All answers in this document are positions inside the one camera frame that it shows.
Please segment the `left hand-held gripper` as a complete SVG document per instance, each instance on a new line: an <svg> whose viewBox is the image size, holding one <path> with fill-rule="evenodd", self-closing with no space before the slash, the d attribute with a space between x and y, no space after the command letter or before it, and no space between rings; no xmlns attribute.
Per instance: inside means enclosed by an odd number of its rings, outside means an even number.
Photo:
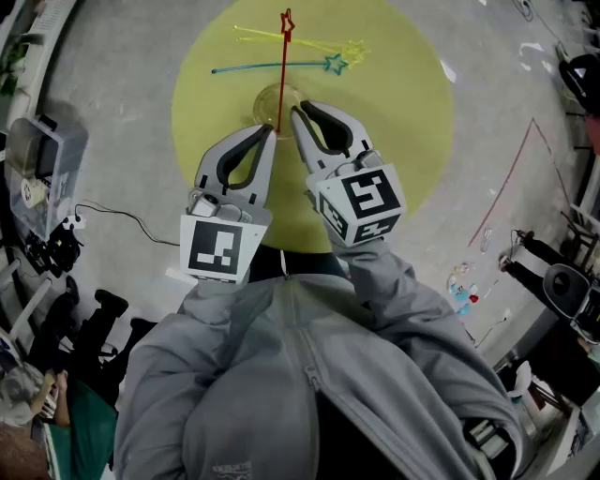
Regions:
<svg viewBox="0 0 600 480"><path fill-rule="evenodd" d="M231 284L244 281L272 221L264 205L277 140L272 126L255 125L235 131L205 152L180 221L183 273ZM251 150L246 178L230 181Z"/></svg>

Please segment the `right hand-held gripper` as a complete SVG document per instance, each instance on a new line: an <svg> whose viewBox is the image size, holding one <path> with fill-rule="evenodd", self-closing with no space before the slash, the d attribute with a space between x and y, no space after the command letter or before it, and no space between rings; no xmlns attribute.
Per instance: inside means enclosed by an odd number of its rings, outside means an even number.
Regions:
<svg viewBox="0 0 600 480"><path fill-rule="evenodd" d="M406 213L405 196L395 166L369 150L373 143L363 124L337 107L304 100L292 107L291 125L312 173L308 190L337 241L354 247L393 231Z"/></svg>

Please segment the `clear plastic cup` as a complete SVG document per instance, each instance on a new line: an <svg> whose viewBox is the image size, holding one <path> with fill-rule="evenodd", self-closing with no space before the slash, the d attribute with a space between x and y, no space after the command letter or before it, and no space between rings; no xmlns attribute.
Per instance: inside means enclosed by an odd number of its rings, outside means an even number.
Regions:
<svg viewBox="0 0 600 480"><path fill-rule="evenodd" d="M292 107L300 107L308 95L301 89L286 83L280 97L280 84L266 86L256 97L253 106L253 117L256 124L271 125L277 131L279 141L287 141L293 137L291 124Z"/></svg>

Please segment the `red star stick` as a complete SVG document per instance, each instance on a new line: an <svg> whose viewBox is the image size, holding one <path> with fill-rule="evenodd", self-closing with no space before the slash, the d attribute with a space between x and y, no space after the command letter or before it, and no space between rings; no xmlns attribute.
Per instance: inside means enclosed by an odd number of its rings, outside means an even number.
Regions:
<svg viewBox="0 0 600 480"><path fill-rule="evenodd" d="M279 93L278 93L278 105L277 105L277 134L281 131L282 124L282 110L283 110L283 96L285 90L285 78L286 78L286 66L287 66L287 52L288 46L292 42L292 32L295 28L293 22L292 10L287 8L280 14L281 20L281 35L283 37L282 47L282 60L281 60L281 72L279 82Z"/></svg>

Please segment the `blue star stick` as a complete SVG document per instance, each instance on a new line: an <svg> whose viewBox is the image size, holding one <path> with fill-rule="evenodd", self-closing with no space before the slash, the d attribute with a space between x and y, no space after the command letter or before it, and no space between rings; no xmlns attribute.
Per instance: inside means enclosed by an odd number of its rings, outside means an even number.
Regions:
<svg viewBox="0 0 600 480"><path fill-rule="evenodd" d="M284 67L302 67L302 68L321 68L323 71L332 71L340 76L343 71L350 67L350 63L343 59L340 53L335 55L325 56L322 61L306 61L306 62L286 62L283 63L261 63L231 67L212 68L210 73L220 74L231 71L262 69L262 68L284 68Z"/></svg>

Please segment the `person's right forearm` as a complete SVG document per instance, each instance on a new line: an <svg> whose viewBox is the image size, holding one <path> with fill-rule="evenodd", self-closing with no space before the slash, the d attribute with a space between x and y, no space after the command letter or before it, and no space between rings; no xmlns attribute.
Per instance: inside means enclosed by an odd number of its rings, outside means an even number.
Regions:
<svg viewBox="0 0 600 480"><path fill-rule="evenodd" d="M376 239L357 247L333 242L332 249L348 264L355 293L374 317L375 333L399 342L449 329L454 310L442 295L417 280L413 267L386 241Z"/></svg>

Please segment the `person's left forearm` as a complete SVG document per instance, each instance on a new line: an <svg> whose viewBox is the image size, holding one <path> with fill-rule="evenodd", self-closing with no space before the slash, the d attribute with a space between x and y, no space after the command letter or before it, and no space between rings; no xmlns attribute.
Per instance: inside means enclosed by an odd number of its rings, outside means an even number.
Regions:
<svg viewBox="0 0 600 480"><path fill-rule="evenodd" d="M256 317L264 296L261 286L201 280L185 296L177 313L210 327L227 327L229 336L240 337Z"/></svg>

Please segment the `green tablecloth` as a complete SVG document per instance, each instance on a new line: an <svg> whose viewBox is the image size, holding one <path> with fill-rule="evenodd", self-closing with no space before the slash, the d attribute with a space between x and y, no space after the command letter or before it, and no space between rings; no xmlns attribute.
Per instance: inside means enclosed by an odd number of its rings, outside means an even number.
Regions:
<svg viewBox="0 0 600 480"><path fill-rule="evenodd" d="M238 42L237 37L252 34L233 27L281 34L280 14L287 8L295 24L287 62L334 55L294 44L295 38L363 40L371 50L363 64L340 76L320 67L286 67L285 83L360 120L373 147L396 167L408 209L415 212L451 155L451 84L433 47L386 0L236 0L211 21L187 53L173 92L172 136L185 178L195 178L212 145L256 124L256 97L280 82L281 67L210 73L212 68L281 63L283 39ZM323 224L305 194L307 173L293 137L278 141L267 202L273 220L263 239L267 246L329 250Z"/></svg>

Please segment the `person's black trousers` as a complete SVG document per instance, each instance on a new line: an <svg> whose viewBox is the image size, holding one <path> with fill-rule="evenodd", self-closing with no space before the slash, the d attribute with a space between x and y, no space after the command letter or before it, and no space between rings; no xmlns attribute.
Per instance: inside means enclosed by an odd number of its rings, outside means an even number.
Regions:
<svg viewBox="0 0 600 480"><path fill-rule="evenodd" d="M298 253L260 245L249 267L248 282L312 274L347 278L333 253Z"/></svg>

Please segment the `clear plastic storage box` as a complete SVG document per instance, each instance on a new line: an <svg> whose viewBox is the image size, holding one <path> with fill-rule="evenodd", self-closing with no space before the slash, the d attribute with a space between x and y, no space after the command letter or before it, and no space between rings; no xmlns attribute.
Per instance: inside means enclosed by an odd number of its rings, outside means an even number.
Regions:
<svg viewBox="0 0 600 480"><path fill-rule="evenodd" d="M87 142L88 131L73 119L22 117L10 127L6 153L10 210L44 242L68 216Z"/></svg>

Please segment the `scattered small colourful toys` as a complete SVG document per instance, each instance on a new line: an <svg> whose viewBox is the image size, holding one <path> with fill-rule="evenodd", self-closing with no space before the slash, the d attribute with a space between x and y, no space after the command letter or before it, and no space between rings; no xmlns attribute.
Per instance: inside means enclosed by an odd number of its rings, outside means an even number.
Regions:
<svg viewBox="0 0 600 480"><path fill-rule="evenodd" d="M468 262L456 265L446 280L446 290L457 305L458 316L469 315L473 306L479 302L478 286L468 280L473 271Z"/></svg>

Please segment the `black bag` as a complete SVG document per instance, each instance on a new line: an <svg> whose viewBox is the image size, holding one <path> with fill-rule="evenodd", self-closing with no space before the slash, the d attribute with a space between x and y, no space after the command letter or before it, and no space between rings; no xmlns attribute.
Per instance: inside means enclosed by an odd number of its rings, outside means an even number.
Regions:
<svg viewBox="0 0 600 480"><path fill-rule="evenodd" d="M58 226L48 241L42 241L30 232L25 238L24 255L39 275L50 272L55 278L60 278L71 271L82 246L72 229Z"/></svg>

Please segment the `person's grey jacket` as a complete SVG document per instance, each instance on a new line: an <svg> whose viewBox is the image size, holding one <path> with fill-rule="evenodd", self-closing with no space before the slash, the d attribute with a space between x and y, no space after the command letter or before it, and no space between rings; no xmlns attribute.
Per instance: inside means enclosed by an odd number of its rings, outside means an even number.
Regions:
<svg viewBox="0 0 600 480"><path fill-rule="evenodd" d="M116 480L315 480L321 389L406 480L513 480L522 427L455 311L447 331L394 342L350 271L249 284L265 296L240 337L175 312L134 347ZM514 454L471 446L472 418L504 428Z"/></svg>

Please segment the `white shelf unit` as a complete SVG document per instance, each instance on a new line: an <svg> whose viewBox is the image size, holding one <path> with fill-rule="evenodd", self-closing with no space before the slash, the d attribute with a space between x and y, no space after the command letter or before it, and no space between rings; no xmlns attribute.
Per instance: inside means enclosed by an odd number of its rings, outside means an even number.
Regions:
<svg viewBox="0 0 600 480"><path fill-rule="evenodd" d="M0 0L0 122L33 117L78 0Z"/></svg>

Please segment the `person's black shirt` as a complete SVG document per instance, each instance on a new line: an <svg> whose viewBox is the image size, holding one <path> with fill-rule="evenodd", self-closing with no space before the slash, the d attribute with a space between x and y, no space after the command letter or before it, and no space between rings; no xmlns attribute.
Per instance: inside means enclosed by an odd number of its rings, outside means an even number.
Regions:
<svg viewBox="0 0 600 480"><path fill-rule="evenodd" d="M319 421L315 480L406 480L322 389L315 399Z"/></svg>

